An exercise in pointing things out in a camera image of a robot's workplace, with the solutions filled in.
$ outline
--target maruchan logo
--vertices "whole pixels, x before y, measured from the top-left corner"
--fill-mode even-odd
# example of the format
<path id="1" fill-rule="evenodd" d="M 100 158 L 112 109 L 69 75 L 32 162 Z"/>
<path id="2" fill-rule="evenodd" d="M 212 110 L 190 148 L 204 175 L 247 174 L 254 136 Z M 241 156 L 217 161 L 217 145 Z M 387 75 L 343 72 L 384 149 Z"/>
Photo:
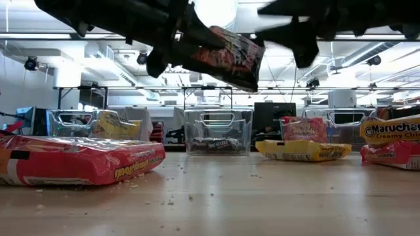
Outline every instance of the maruchan logo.
<path id="1" fill-rule="evenodd" d="M 366 137 L 373 137 L 375 134 L 380 133 L 398 133 L 411 131 L 420 131 L 420 124 L 402 123 L 399 125 L 372 125 L 365 128 L 364 134 Z"/>

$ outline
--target crumb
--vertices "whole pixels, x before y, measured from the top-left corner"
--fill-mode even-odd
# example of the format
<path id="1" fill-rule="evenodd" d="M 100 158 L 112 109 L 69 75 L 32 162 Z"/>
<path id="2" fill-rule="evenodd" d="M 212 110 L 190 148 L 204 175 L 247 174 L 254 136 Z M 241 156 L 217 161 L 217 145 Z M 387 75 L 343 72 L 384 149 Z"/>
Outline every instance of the crumb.
<path id="1" fill-rule="evenodd" d="M 42 209 L 44 209 L 44 208 L 45 208 L 45 206 L 44 206 L 44 205 L 41 205 L 41 204 L 37 205 L 37 210 L 42 210 Z"/>

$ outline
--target transparent storage bin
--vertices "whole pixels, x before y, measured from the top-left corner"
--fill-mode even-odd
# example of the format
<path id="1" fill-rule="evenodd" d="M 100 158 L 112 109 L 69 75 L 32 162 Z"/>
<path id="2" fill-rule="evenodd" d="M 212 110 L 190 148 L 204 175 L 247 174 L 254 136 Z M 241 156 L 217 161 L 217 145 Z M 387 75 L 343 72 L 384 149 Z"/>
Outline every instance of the transparent storage bin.
<path id="1" fill-rule="evenodd" d="M 139 140 L 142 121 L 126 121 L 116 111 L 49 110 L 48 136 Z"/>
<path id="2" fill-rule="evenodd" d="M 301 117 L 283 117 L 280 121 L 283 140 L 310 140 L 329 144 L 351 144 L 360 151 L 366 144 L 360 137 L 362 121 L 371 119 L 375 108 L 313 108 Z"/>
<path id="3" fill-rule="evenodd" d="M 253 111 L 202 109 L 184 112 L 188 155 L 249 155 Z"/>

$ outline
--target desk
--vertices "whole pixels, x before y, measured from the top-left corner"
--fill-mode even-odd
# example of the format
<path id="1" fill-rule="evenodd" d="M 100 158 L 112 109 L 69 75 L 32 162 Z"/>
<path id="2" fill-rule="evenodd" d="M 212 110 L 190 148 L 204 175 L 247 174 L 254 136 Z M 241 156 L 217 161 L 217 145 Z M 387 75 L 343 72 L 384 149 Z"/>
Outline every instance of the desk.
<path id="1" fill-rule="evenodd" d="M 130 183 L 36 189 L 0 187 L 0 235 L 419 234 L 420 173 L 362 166 L 359 156 L 296 163 L 168 153 Z"/>

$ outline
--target yellow package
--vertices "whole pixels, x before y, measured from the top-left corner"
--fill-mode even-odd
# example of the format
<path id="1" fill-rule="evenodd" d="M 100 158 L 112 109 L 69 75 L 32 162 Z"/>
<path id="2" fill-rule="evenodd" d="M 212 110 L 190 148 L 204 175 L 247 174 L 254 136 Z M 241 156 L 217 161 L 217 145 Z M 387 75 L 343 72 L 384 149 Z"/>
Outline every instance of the yellow package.
<path id="1" fill-rule="evenodd" d="M 138 140 L 140 137 L 141 121 L 133 123 L 123 122 L 113 111 L 101 111 L 94 137 L 116 140 Z"/>
<path id="2" fill-rule="evenodd" d="M 389 144 L 396 140 L 420 140 L 420 116 L 391 120 L 372 119 L 360 126 L 360 136 L 367 144 Z"/>
<path id="3" fill-rule="evenodd" d="M 350 144 L 319 144 L 313 141 L 264 140 L 255 147 L 265 157 L 285 161 L 330 161 L 347 156 L 352 149 Z"/>

